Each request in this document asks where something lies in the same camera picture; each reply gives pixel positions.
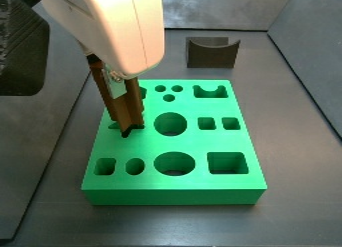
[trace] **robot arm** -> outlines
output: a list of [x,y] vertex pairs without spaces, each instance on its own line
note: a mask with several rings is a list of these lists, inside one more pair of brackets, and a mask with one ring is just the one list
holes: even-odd
[[122,135],[144,126],[137,76],[165,54],[162,0],[43,0],[51,16],[81,41],[105,104]]
[[124,79],[162,60],[162,0],[43,0],[53,17]]

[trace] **large circular hole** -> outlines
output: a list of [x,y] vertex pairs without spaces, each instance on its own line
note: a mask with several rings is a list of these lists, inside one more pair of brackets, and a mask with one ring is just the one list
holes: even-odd
[[165,91],[166,91],[166,86],[165,86],[165,85],[158,85],[158,86],[156,87],[156,91],[158,91],[158,92],[165,92]]
[[168,94],[165,95],[164,99],[166,102],[173,102],[176,100],[176,96],[173,94]]
[[196,169],[196,160],[182,152],[169,152],[157,157],[156,169],[168,176],[184,176]]
[[140,158],[132,159],[126,163],[126,172],[132,175],[140,175],[145,171],[145,161]]
[[173,86],[172,89],[173,89],[174,92],[181,92],[181,91],[184,91],[184,87],[182,87],[181,85]]
[[178,136],[188,129],[188,120],[181,114],[165,113],[156,119],[156,129],[165,136]]

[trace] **rectangular hole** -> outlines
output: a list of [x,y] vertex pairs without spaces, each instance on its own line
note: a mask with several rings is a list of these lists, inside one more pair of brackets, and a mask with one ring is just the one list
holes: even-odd
[[208,161],[212,174],[249,174],[246,158],[241,152],[210,152]]
[[224,117],[222,125],[226,130],[240,130],[241,129],[240,120],[234,117]]
[[200,117],[198,118],[198,127],[201,130],[216,130],[216,120],[213,117]]
[[148,89],[141,87],[142,99],[146,99]]

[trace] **small square hole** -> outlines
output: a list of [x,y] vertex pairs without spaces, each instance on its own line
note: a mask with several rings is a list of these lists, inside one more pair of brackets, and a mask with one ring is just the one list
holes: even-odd
[[210,152],[208,160],[212,174],[249,174],[246,158],[241,152]]
[[201,130],[216,130],[216,120],[213,117],[200,117],[198,118],[198,127]]
[[226,130],[240,130],[241,129],[240,120],[234,117],[224,117],[222,124],[224,124],[224,128]]
[[97,161],[95,175],[112,175],[116,171],[117,160],[114,158],[101,158]]

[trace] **green shape sorter block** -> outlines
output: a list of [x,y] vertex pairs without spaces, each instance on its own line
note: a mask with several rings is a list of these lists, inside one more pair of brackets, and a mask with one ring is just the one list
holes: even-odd
[[226,80],[141,80],[145,129],[105,111],[82,190],[94,205],[256,204],[268,189]]

